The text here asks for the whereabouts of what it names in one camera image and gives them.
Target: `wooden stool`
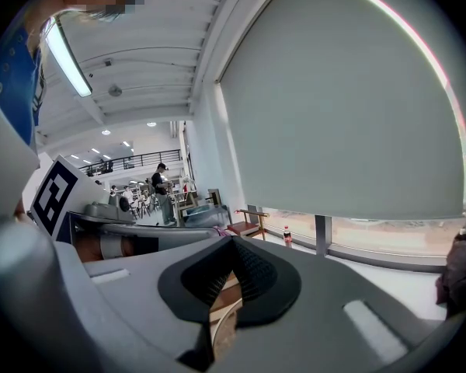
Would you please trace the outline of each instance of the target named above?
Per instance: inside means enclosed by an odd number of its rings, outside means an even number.
[[[264,235],[266,230],[264,229],[263,218],[269,218],[270,215],[268,213],[257,213],[248,210],[236,210],[235,213],[243,213],[243,218],[245,219],[245,221],[228,225],[227,229],[229,231],[232,231],[238,236],[248,236],[249,238],[253,238],[258,234],[262,234],[263,239],[266,240],[266,236]],[[259,217],[259,224],[253,224],[251,222],[248,222],[247,214],[256,215],[257,217]]]

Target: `blue shirt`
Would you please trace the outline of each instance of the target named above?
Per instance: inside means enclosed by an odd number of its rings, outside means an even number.
[[[31,57],[26,46],[28,34],[22,26],[11,25],[0,39],[0,109],[19,136],[34,147],[33,98],[37,89],[41,54]]]

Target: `plastic bottle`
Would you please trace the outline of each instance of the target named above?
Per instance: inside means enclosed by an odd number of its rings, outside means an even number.
[[[288,230],[288,225],[285,225],[285,230],[283,231],[283,240],[285,241],[286,247],[292,247],[292,234]]]

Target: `fluorescent light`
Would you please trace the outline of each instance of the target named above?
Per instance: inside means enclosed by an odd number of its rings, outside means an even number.
[[[77,64],[73,61],[57,22],[52,18],[50,23],[52,23],[52,26],[46,37],[50,51],[52,51],[55,60],[61,67],[64,74],[68,77],[69,82],[71,82],[79,96],[89,96],[92,93],[92,90],[82,73],[79,71]]]
[[[447,75],[443,71],[442,67],[440,66],[440,63],[438,60],[435,58],[431,50],[428,48],[426,43],[423,41],[421,37],[419,37],[419,34],[416,33],[416,31],[398,14],[396,13],[393,9],[391,9],[388,5],[383,3],[381,0],[368,0],[369,2],[372,2],[374,5],[376,5],[379,9],[381,9],[385,14],[390,16],[397,25],[399,25],[407,34],[409,37],[411,37],[412,41],[416,43],[416,46],[421,50],[423,55],[425,56],[426,60],[429,62],[429,64],[432,66],[433,70],[436,73],[436,76],[440,80],[440,83],[442,84],[442,87],[445,89],[447,87],[447,83],[449,80],[447,79]]]

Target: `window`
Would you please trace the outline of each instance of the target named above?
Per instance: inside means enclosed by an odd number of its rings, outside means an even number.
[[[315,244],[316,224],[312,214],[294,213],[293,211],[277,210],[263,207],[263,213],[269,213],[269,218],[264,218],[264,223],[274,228],[283,230],[288,225],[290,232],[312,238]]]
[[[446,256],[466,219],[378,221],[332,219],[332,243],[374,252]]]

